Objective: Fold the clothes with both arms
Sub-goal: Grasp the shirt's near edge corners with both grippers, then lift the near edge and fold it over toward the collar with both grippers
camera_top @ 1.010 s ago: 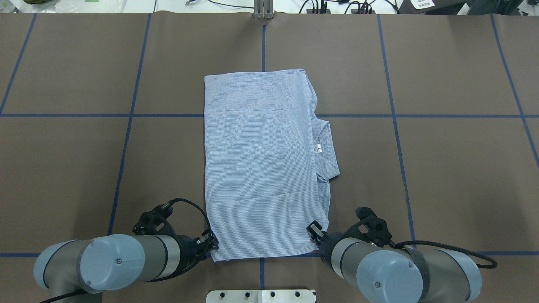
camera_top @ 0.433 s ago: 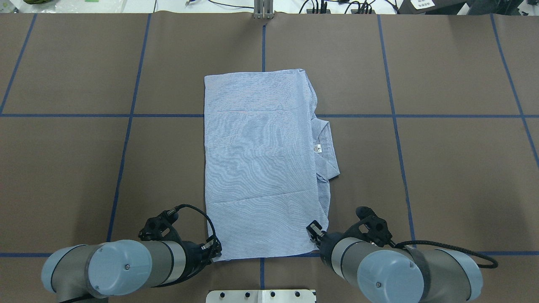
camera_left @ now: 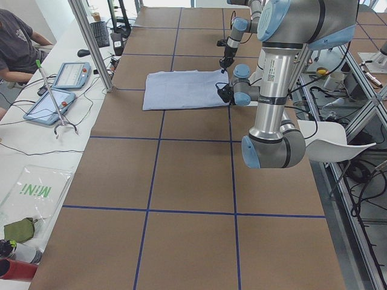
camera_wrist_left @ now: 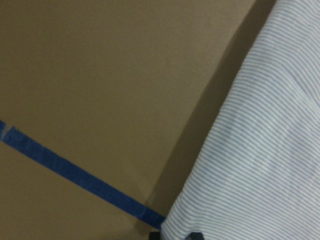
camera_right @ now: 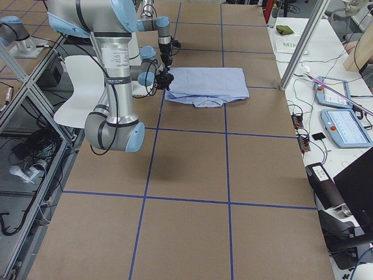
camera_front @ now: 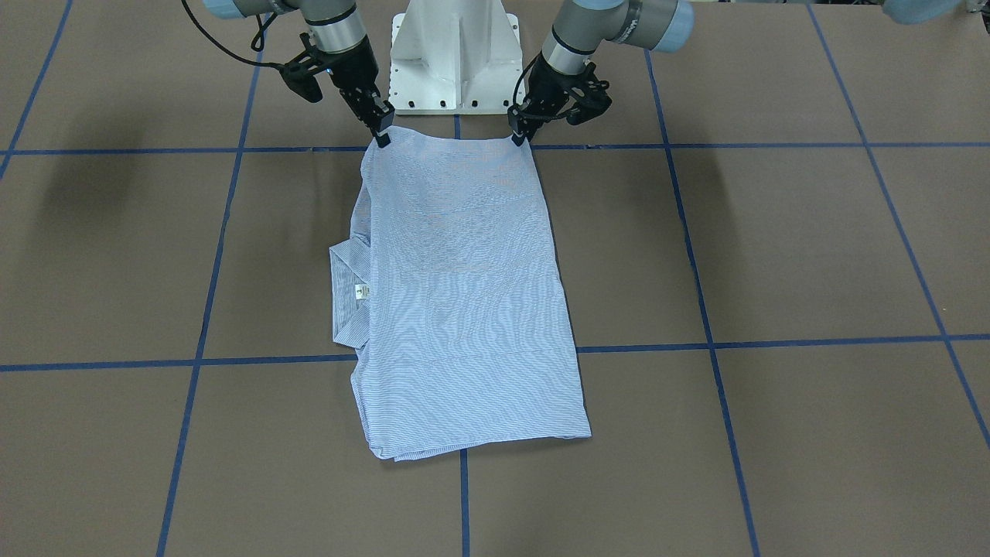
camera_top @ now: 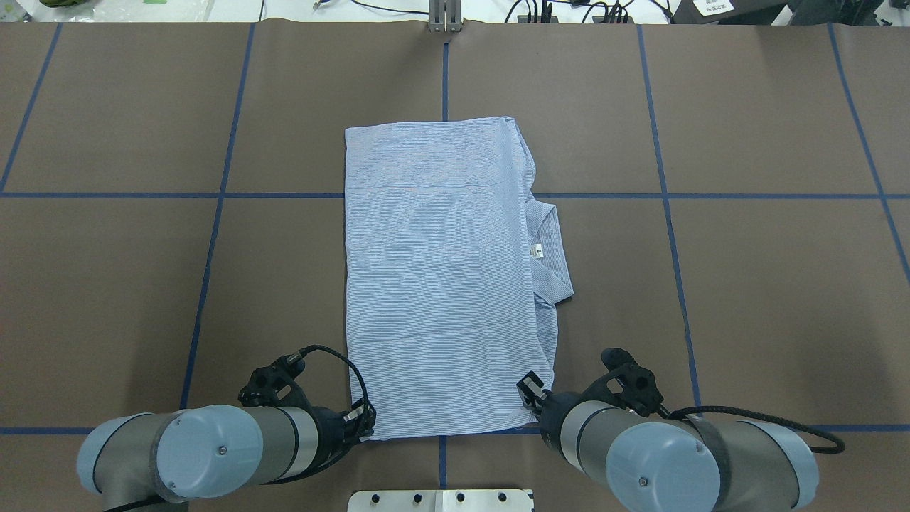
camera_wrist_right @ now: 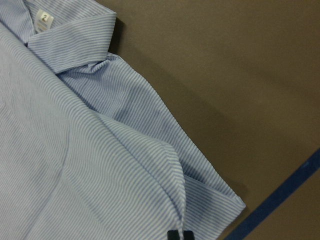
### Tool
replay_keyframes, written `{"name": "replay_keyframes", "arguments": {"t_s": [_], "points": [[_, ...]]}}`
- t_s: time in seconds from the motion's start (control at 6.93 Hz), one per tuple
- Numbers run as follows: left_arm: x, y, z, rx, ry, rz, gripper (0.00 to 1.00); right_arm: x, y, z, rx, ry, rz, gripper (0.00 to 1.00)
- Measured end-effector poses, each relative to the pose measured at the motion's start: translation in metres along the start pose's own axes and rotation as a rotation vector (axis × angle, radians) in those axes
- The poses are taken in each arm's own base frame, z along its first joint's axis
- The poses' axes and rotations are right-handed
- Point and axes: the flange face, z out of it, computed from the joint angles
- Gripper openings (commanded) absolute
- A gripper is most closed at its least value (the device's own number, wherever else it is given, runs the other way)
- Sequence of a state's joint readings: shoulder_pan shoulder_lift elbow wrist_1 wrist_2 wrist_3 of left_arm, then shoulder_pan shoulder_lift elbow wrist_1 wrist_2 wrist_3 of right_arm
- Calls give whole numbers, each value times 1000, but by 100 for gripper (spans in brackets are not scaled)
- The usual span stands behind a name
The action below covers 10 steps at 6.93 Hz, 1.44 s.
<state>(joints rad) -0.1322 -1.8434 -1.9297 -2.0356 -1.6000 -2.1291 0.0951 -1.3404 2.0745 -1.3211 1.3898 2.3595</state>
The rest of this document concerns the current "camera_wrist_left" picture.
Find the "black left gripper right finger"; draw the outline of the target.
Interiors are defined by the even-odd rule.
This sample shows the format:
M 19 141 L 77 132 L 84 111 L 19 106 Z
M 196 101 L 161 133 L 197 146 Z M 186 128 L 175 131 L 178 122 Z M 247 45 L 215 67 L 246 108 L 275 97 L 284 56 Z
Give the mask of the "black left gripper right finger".
M 189 234 L 188 240 L 203 240 L 203 234 L 201 232 L 192 232 Z

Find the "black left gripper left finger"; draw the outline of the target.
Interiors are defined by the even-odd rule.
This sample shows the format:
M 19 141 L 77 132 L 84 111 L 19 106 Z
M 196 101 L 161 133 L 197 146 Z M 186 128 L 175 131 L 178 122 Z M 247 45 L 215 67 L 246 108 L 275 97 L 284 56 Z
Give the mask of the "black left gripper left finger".
M 152 231 L 149 233 L 149 240 L 161 240 L 161 232 L 160 231 Z

